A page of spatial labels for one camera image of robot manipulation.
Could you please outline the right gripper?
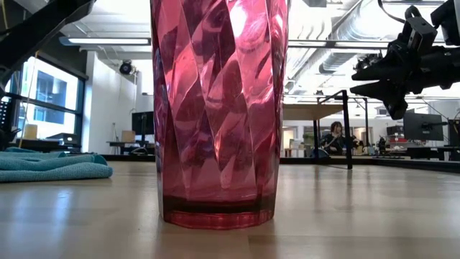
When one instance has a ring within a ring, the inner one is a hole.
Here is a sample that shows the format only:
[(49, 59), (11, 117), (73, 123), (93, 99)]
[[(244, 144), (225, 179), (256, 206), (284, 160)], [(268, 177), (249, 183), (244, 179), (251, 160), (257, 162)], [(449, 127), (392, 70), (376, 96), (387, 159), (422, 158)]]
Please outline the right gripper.
[(449, 49), (431, 46), (420, 53), (406, 42), (394, 40), (388, 45), (386, 60), (359, 60), (351, 76), (353, 81), (382, 78), (386, 81), (355, 86), (350, 92), (382, 101), (393, 120), (402, 119), (408, 108), (406, 94), (419, 94), (434, 86), (449, 89)]

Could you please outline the pink faceted plastic tumbler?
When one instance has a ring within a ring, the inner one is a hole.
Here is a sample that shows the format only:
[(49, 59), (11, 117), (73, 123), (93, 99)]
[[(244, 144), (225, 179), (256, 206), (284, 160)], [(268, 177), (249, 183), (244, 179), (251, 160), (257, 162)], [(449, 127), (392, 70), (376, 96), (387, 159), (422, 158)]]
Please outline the pink faceted plastic tumbler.
[(291, 0), (150, 0), (161, 218), (231, 230), (275, 213)]

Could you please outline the wooden shelf with black legs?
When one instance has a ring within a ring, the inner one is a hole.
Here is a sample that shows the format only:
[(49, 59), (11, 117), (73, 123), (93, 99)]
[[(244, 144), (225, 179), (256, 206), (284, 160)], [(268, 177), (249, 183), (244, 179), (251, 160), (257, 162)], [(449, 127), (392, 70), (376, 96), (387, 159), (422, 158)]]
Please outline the wooden shelf with black legs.
[(351, 151), (351, 135), (349, 124), (349, 108), (348, 108), (347, 90), (340, 90), (330, 96), (318, 97), (316, 104), (283, 104), (283, 118), (286, 120), (306, 120), (313, 122), (313, 137), (314, 137), (314, 155), (313, 164), (319, 165), (326, 160), (319, 156), (319, 127), (320, 120), (324, 117), (331, 116), (339, 111), (343, 112), (343, 126), (345, 131), (344, 143), (346, 146), (345, 165), (347, 170), (353, 168), (352, 151)]

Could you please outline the black monitor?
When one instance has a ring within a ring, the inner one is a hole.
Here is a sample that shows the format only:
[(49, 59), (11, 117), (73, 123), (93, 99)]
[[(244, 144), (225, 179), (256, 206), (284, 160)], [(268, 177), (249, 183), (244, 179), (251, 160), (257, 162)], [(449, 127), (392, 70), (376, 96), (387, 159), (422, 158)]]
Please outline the black monitor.
[(403, 130), (408, 140), (444, 141), (441, 115), (406, 113)]
[(132, 113), (132, 130), (136, 135), (153, 135), (155, 133), (154, 112)]

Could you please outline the person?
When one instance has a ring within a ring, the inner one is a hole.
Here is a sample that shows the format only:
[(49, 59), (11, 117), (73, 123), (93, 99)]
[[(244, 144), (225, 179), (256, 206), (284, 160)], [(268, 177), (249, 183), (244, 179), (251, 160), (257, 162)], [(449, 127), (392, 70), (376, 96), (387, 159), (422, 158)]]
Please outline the person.
[(354, 147), (353, 139), (345, 138), (343, 129), (342, 123), (335, 121), (331, 124), (330, 132), (322, 137), (321, 147), (329, 155), (343, 155), (348, 147)]

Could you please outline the long ceiling light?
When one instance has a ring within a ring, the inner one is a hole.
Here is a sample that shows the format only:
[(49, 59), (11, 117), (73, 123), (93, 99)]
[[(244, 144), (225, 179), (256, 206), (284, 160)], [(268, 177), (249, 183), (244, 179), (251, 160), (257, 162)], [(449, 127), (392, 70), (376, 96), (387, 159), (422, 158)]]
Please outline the long ceiling light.
[(61, 44), (71, 45), (109, 45), (109, 46), (147, 46), (150, 38), (104, 38), (104, 37), (60, 37)]

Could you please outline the teal microfibre cloth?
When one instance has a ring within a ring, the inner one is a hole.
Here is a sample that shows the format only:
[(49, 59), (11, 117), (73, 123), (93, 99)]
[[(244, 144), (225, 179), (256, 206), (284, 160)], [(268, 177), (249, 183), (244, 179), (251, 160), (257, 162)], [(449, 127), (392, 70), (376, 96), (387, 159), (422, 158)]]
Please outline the teal microfibre cloth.
[(0, 151), (0, 183), (99, 179), (112, 174), (100, 155), (40, 153), (17, 147)]

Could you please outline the black aluminium frame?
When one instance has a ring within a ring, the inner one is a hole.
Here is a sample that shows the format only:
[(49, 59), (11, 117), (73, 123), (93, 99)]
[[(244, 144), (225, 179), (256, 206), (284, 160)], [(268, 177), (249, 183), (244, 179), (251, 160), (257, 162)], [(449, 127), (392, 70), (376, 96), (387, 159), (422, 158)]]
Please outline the black aluminium frame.
[[(107, 161), (116, 162), (155, 162), (153, 155), (103, 155)], [(346, 158), (281, 158), (281, 165), (348, 165)], [(432, 160), (404, 160), (389, 158), (352, 158), (352, 165), (375, 165), (395, 168), (408, 168), (422, 171), (438, 171), (460, 175), (460, 163)]]

